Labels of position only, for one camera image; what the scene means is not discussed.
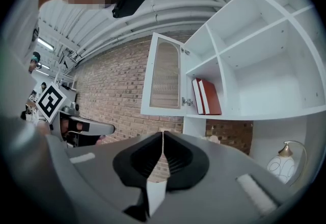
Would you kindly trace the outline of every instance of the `white shelving unit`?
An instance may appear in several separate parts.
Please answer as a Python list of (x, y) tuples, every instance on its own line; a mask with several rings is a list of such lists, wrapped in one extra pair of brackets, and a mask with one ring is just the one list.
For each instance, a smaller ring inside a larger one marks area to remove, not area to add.
[[(275, 120), (326, 110), (326, 38), (309, 0), (231, 0), (178, 53), (177, 86), (152, 78), (159, 38), (153, 35), (141, 113), (184, 116), (184, 133), (205, 134), (206, 119)], [(197, 113), (192, 80), (215, 85), (222, 115)], [(151, 89), (178, 88), (179, 106), (150, 106)], [(183, 100), (194, 103), (188, 105)]]

